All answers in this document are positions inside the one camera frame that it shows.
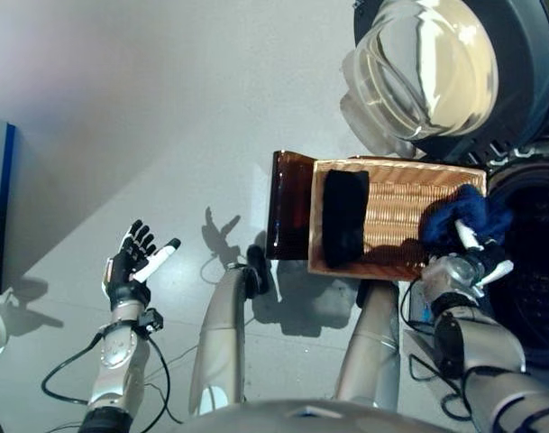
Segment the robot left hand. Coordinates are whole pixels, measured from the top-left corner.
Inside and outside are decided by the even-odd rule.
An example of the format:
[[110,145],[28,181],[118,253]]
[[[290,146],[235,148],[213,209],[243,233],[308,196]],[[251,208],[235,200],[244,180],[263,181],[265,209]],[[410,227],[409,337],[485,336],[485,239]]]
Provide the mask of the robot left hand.
[[122,236],[117,252],[107,259],[102,291],[111,310],[135,301],[146,308],[151,302],[147,280],[179,249],[181,241],[172,238],[158,248],[150,227],[135,220]]

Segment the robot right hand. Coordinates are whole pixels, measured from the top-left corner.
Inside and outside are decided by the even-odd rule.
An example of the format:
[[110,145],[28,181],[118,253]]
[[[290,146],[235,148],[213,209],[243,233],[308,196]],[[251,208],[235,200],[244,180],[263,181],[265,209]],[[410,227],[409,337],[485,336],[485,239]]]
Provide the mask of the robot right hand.
[[479,236],[461,219],[457,219],[454,226],[463,247],[458,257],[467,262],[473,271],[469,291],[474,298],[483,298],[484,287],[511,273],[514,263],[493,238]]

